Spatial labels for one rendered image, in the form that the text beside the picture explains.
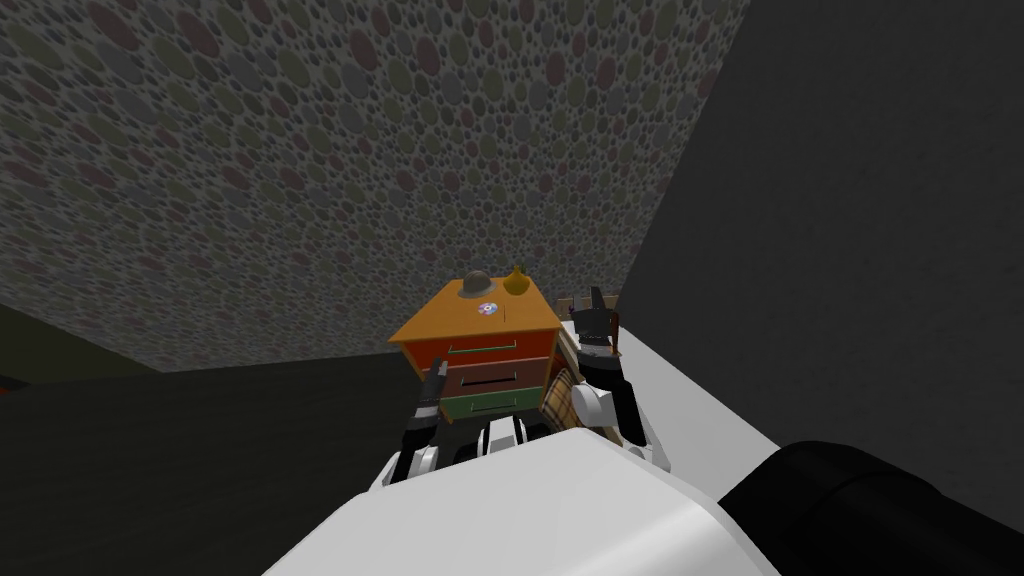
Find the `brown drawer front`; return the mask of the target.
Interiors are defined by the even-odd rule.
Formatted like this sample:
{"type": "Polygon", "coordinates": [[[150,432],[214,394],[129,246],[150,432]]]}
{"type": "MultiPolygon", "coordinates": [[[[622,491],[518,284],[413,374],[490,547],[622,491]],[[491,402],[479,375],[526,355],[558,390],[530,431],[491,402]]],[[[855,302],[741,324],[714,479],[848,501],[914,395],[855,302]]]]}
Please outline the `brown drawer front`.
{"type": "Polygon", "coordinates": [[[512,390],[519,388],[541,387],[548,375],[549,359],[547,357],[509,360],[493,363],[451,366],[441,398],[465,396],[496,390],[512,390]],[[462,387],[460,380],[497,378],[503,375],[518,374],[516,382],[462,387]]]}

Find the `red drawer front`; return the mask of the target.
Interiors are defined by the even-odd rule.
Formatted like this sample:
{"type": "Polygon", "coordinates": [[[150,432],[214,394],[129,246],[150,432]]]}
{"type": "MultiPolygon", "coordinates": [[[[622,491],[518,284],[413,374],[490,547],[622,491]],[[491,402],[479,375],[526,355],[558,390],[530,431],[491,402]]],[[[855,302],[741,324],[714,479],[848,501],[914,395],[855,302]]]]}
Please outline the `red drawer front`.
{"type": "Polygon", "coordinates": [[[539,357],[548,358],[551,355],[554,338],[554,330],[539,330],[408,341],[404,342],[404,346],[411,358],[421,369],[428,369],[437,357],[442,361],[446,361],[450,367],[539,357]],[[515,349],[459,355],[447,354],[449,347],[452,345],[455,345],[457,348],[472,348],[510,344],[513,340],[518,342],[518,346],[515,349]]]}

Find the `orange wooden dresser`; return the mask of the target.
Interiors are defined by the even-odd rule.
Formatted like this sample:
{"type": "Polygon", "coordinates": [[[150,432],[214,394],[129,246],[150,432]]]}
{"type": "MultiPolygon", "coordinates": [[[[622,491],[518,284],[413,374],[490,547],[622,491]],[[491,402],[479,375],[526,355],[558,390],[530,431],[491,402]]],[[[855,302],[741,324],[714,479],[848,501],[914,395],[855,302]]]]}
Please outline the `orange wooden dresser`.
{"type": "Polygon", "coordinates": [[[531,286],[522,296],[512,296],[505,291],[499,279],[495,283],[497,287],[490,294],[477,299],[463,299],[457,295],[461,281],[450,282],[394,333],[389,341],[399,346],[419,377],[425,378],[430,368],[421,369],[409,355],[404,342],[489,333],[554,330],[553,347],[548,357],[548,375],[542,385],[542,402],[548,390],[557,336],[562,324],[536,286],[531,286]],[[484,302],[499,304],[499,311],[490,316],[478,314],[478,305],[484,302]]]}

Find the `tan plaid pillow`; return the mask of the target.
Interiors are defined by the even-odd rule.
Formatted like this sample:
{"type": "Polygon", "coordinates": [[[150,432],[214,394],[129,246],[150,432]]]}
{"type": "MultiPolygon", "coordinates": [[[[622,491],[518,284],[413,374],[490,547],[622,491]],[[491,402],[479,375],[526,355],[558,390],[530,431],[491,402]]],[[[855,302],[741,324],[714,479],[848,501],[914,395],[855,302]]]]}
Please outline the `tan plaid pillow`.
{"type": "Polygon", "coordinates": [[[554,433],[583,426],[572,404],[572,390],[577,380],[572,372],[563,368],[551,381],[540,413],[554,433]]]}

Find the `green drawer front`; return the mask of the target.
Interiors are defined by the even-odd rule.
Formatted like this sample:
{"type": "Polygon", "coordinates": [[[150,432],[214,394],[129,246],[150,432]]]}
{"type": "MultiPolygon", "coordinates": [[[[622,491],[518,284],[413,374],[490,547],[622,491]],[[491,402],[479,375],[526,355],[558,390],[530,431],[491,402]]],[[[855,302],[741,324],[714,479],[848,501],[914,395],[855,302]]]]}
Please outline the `green drawer front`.
{"type": "Polygon", "coordinates": [[[467,418],[474,418],[479,416],[488,416],[495,414],[502,414],[507,412],[516,412],[528,409],[536,409],[542,399],[543,387],[529,387],[529,388],[519,388],[512,390],[496,390],[488,393],[478,393],[465,396],[457,396],[450,398],[442,398],[440,400],[441,412],[445,415],[449,420],[460,420],[467,418]],[[487,398],[497,398],[502,396],[510,396],[518,399],[518,404],[515,408],[506,411],[487,411],[472,413],[470,411],[470,404],[475,400],[483,400],[487,398]]]}

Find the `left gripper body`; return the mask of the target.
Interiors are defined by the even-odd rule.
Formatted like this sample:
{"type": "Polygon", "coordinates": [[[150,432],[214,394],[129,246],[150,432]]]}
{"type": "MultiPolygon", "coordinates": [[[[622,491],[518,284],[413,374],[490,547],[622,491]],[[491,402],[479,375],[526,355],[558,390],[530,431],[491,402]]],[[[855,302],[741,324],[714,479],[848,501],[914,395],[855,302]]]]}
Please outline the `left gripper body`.
{"type": "Polygon", "coordinates": [[[423,382],[414,412],[415,421],[437,420],[440,397],[445,385],[445,377],[430,377],[423,382]]]}

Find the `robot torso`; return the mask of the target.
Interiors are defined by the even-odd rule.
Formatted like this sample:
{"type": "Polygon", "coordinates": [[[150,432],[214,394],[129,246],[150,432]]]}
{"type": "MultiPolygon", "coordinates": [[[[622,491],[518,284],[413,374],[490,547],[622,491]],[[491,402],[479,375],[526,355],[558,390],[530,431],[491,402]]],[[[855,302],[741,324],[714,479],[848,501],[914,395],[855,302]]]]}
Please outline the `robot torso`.
{"type": "Polygon", "coordinates": [[[264,576],[781,576],[721,498],[584,428],[381,480],[264,576]]]}

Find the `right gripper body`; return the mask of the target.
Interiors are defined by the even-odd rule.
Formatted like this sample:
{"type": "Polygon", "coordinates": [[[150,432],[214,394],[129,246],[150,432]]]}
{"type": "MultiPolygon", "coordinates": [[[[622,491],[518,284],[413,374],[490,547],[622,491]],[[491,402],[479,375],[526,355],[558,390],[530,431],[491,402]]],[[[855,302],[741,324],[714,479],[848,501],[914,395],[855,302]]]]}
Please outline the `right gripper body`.
{"type": "Polygon", "coordinates": [[[612,308],[579,308],[571,313],[571,319],[581,345],[617,344],[617,314],[612,308]]]}

